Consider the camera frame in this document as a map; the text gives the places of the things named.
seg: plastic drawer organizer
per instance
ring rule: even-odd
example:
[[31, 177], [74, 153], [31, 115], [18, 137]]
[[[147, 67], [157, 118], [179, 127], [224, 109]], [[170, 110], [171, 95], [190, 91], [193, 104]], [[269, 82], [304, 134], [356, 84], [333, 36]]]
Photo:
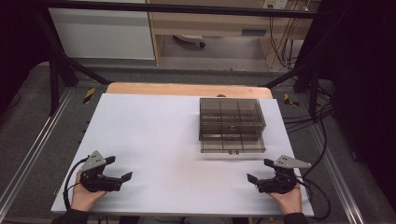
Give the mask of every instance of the plastic drawer organizer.
[[256, 99], [201, 98], [201, 152], [264, 152], [265, 120]]

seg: black sleeve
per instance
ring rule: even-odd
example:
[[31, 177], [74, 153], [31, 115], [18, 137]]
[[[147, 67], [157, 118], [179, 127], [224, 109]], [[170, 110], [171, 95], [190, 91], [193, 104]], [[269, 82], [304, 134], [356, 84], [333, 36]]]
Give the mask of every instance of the black sleeve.
[[86, 224], [89, 213], [74, 209], [69, 209], [60, 217], [56, 217], [51, 221], [51, 224]]
[[307, 224], [308, 221], [306, 220], [303, 213], [290, 213], [284, 216], [283, 220], [285, 224]]

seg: white table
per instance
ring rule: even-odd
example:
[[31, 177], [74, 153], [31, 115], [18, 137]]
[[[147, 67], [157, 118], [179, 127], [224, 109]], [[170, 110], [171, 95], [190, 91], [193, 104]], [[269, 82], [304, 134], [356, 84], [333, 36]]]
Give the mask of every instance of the white table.
[[[106, 167], [105, 175], [120, 177], [131, 171], [134, 174], [119, 192], [109, 192], [101, 199], [93, 213], [281, 215], [277, 203], [247, 181], [247, 173], [261, 178], [275, 176], [272, 168], [264, 166], [264, 158], [275, 161], [281, 155], [294, 157], [276, 100], [260, 99], [267, 125], [263, 132], [266, 152], [229, 155], [201, 153], [199, 98], [102, 95], [71, 166], [98, 150], [104, 157], [116, 156], [116, 161]], [[302, 193], [304, 213], [313, 216], [304, 188]], [[51, 211], [65, 211], [61, 192]]]

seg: power outlet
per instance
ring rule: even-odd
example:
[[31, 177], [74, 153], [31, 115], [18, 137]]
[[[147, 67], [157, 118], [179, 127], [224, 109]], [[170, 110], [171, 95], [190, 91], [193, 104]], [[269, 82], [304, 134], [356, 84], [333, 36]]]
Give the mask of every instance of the power outlet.
[[275, 5], [276, 5], [276, 0], [265, 0], [262, 8], [275, 8]]
[[277, 0], [274, 4], [274, 9], [285, 9], [288, 0]]

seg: white wall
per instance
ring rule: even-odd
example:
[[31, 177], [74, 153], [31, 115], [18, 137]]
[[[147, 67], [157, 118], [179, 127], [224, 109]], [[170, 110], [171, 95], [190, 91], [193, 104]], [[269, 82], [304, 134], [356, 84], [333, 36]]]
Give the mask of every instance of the white wall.
[[62, 8], [51, 8], [49, 12], [70, 57], [154, 60], [147, 12]]

